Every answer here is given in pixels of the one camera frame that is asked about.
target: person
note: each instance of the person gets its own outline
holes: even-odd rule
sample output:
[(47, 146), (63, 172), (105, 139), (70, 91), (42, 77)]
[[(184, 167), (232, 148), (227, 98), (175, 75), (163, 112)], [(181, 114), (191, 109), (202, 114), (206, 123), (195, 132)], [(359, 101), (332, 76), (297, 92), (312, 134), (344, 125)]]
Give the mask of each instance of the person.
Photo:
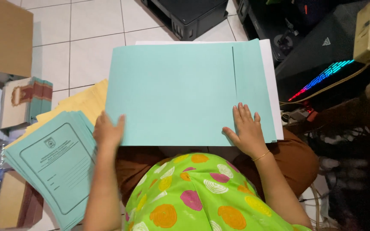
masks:
[(261, 118), (247, 105), (233, 114), (238, 133), (222, 130), (244, 153), (234, 164), (208, 153), (166, 158), (157, 147), (119, 147), (125, 116), (113, 126), (103, 112), (84, 230), (120, 230), (122, 222), (129, 231), (312, 229), (297, 197), (316, 178), (316, 155), (287, 130), (285, 140), (265, 144)]

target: cardboard box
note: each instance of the cardboard box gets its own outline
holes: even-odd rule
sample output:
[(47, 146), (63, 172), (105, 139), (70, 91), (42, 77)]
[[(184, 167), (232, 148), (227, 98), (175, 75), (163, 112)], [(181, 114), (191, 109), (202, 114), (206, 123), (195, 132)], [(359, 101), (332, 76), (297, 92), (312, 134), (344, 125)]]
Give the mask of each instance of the cardboard box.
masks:
[(33, 14), (0, 0), (0, 85), (31, 77)]
[(16, 171), (4, 173), (0, 228), (30, 228), (42, 218), (44, 199)]

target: brown pants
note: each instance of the brown pants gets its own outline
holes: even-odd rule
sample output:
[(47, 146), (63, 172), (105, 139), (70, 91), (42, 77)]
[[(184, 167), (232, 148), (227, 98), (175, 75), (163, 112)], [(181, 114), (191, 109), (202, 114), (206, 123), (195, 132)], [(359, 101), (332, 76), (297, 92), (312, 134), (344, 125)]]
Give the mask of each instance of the brown pants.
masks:
[[(284, 140), (267, 146), (275, 156), (292, 191), (298, 197), (315, 180), (319, 163), (312, 149), (294, 134), (284, 129), (284, 137)], [(161, 161), (163, 164), (170, 159), (166, 158), (157, 146), (119, 148), (116, 174), (124, 206), (127, 205), (136, 184), (146, 172), (156, 163)], [(239, 155), (233, 164), (255, 185), (259, 196), (264, 199), (261, 179), (254, 162), (247, 155)]]

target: rgb led light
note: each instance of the rgb led light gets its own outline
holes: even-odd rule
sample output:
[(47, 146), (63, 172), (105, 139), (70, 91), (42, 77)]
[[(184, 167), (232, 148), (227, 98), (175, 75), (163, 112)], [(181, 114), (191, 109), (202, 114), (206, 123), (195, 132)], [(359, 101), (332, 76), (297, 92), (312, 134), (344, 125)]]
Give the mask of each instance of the rgb led light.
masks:
[(319, 74), (315, 79), (313, 79), (308, 85), (306, 85), (302, 90), (292, 96), (288, 101), (291, 101), (293, 98), (296, 98), (298, 95), (304, 93), (305, 91), (311, 89), (311, 87), (315, 86), (322, 80), (326, 79), (327, 77), (331, 76), (332, 74), (339, 71), (342, 67), (352, 63), (354, 60), (342, 61), (342, 62), (335, 62), (332, 63), (328, 68), (326, 68), (321, 74)]

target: woman's left hand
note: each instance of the woman's left hand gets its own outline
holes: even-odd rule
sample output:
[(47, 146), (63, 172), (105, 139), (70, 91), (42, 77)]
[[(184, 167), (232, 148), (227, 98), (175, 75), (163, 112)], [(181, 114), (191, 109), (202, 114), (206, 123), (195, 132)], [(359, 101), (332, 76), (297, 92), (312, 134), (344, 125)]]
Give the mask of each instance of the woman's left hand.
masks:
[(117, 148), (121, 144), (124, 135), (125, 115), (121, 115), (116, 126), (112, 124), (105, 111), (102, 111), (95, 123), (92, 133), (97, 147), (107, 146), (107, 148)]

